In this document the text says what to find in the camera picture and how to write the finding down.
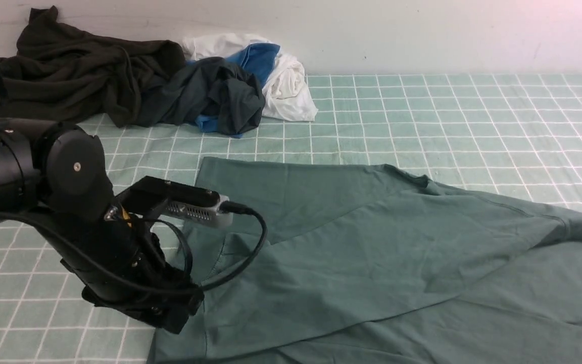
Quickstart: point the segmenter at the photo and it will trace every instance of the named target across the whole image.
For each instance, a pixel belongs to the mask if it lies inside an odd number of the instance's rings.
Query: t-shirt
[[[260,212],[268,242],[150,363],[582,363],[581,212],[389,165],[206,157],[197,186]],[[184,230],[201,283],[260,234]]]

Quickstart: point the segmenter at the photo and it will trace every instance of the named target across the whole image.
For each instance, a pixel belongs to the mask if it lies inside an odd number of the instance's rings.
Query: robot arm
[[[193,283],[185,238],[158,217],[223,228],[233,213],[260,221],[259,244],[229,274],[205,286]],[[0,221],[6,219],[46,238],[85,284],[83,299],[174,333],[197,312],[203,292],[243,271],[266,240],[262,216],[214,191],[144,177],[115,196],[100,139],[74,124],[44,120],[0,118]],[[156,221],[176,233],[185,254],[182,269],[166,262],[150,231]]]

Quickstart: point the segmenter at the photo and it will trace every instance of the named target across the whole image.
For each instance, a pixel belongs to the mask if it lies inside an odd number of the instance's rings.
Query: grid tablecloth
[[[193,126],[117,129],[104,115],[81,126],[102,139],[117,192],[144,175],[193,184],[201,159],[212,155],[388,163],[456,187],[582,211],[582,74],[309,76],[308,83],[320,109],[315,122],[265,119],[242,139]],[[172,254],[173,235],[155,231]],[[143,362],[153,330],[81,300],[81,283],[59,260],[32,228],[0,224],[0,362]]]

